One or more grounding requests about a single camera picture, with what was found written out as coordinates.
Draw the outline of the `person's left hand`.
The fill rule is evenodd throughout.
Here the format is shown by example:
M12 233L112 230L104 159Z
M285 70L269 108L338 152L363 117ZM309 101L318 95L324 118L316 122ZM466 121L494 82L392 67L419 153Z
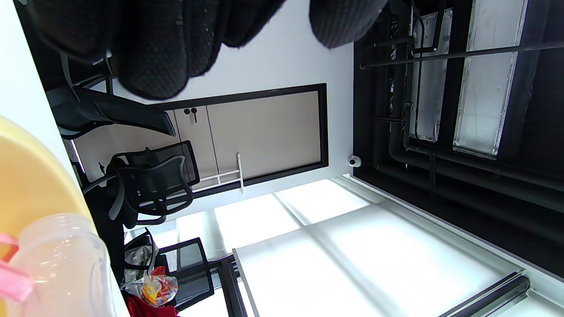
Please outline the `person's left hand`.
M386 0L14 0L45 92L111 76L145 100L344 83Z

